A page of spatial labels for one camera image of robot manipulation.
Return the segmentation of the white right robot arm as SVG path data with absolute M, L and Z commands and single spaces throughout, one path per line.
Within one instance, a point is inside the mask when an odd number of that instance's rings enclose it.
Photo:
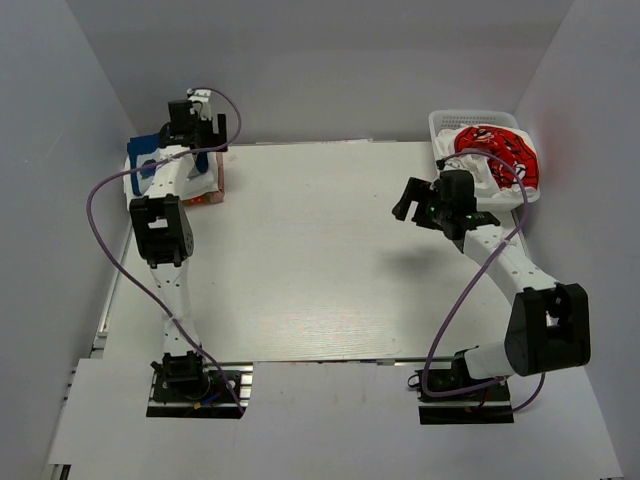
M 454 355 L 447 383 L 423 378 L 438 396 L 477 397 L 487 386 L 586 365 L 591 359 L 589 299 L 577 283 L 562 284 L 538 268 L 498 218 L 477 207 L 474 182 L 464 170 L 446 171 L 435 182 L 410 178 L 393 216 L 440 231 L 476 262 L 509 301 L 511 313 L 501 341 Z

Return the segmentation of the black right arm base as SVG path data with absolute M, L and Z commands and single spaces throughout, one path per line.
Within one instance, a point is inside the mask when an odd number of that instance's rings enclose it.
M 505 383 L 451 397 L 430 397 L 421 389 L 421 370 L 407 380 L 418 393 L 419 422 L 424 426 L 512 424 L 511 396 Z

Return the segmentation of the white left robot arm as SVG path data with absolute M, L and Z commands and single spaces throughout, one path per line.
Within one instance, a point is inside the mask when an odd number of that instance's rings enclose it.
M 206 149 L 225 144 L 227 123 L 213 113 L 204 89 L 169 102 L 168 110 L 157 134 L 129 140 L 125 167 L 132 172 L 124 189 L 139 255 L 174 315 L 163 315 L 163 353 L 182 357 L 200 342 L 191 318 L 188 266 L 195 241 L 185 208 L 224 199 L 223 154 Z

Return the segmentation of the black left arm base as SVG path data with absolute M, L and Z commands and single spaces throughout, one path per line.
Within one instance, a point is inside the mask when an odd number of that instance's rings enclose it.
M 250 366 L 222 371 L 193 352 L 182 357 L 166 355 L 151 363 L 152 383 L 146 407 L 147 418 L 234 419 L 248 407 Z

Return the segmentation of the white t-shirt with red print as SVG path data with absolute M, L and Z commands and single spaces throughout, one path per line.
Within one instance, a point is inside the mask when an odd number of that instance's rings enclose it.
M 474 179 L 477 198 L 521 199 L 539 189 L 539 163 L 533 141 L 520 129 L 491 124 L 443 129 L 433 141 L 447 170 L 466 170 Z

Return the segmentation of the blue Mickey t-shirt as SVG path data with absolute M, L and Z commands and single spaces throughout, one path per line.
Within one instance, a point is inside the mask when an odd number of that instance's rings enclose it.
M 218 190 L 218 173 L 213 153 L 193 154 L 194 165 L 188 175 L 184 200 L 199 197 Z M 127 143 L 125 170 L 138 168 L 161 160 L 160 135 L 158 133 L 131 137 Z M 156 168 L 147 168 L 123 177 L 127 200 L 143 196 L 151 186 Z

